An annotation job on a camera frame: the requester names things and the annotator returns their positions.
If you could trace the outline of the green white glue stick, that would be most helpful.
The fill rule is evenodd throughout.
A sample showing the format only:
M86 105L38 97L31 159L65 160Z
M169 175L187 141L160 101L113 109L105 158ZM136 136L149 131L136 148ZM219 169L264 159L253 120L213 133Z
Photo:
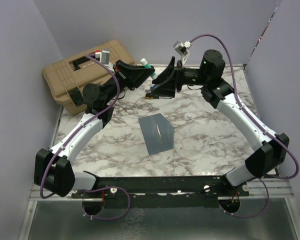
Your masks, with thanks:
M140 63L141 63L142 66L145 67L145 68L148 68L148 69L154 69L154 68L148 63L148 61L147 61L145 58L142 58L142 59L140 60ZM150 77L151 77L153 80L156 79L156 78L157 78L156 71L154 71L154 72L150 75Z

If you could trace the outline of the grey paper envelope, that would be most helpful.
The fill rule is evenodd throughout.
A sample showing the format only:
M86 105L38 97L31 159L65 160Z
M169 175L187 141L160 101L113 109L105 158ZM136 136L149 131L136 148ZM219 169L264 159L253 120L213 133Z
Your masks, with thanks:
M138 122L149 155L174 148L174 127L161 113L141 117Z

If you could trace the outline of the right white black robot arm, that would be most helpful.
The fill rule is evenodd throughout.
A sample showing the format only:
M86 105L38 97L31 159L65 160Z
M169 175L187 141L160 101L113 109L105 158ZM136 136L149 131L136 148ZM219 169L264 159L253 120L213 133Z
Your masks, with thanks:
M225 61L222 54L206 50L200 67L185 68L181 61L171 58L168 66L153 81L152 92L161 97L174 98L184 85L200 86L206 102L225 115L244 135L253 149L243 164L223 176L219 189L230 196L237 191L238 185L252 178L261 178L283 163L289 137L277 134L267 127L256 115L246 108L234 88L223 78Z

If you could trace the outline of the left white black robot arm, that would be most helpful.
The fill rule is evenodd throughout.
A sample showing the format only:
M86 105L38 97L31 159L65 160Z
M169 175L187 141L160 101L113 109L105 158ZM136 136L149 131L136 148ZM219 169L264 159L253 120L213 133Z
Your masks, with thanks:
M34 183L40 187L42 199L53 195L66 196L71 191L82 190L96 197L101 190L97 176L88 172L74 172L72 164L91 138L111 120L120 93L128 88L140 87L151 74L153 66L130 65L118 60L109 71L111 78L104 84L88 83L83 88L85 113L78 124L58 144L50 149L40 149L35 156Z

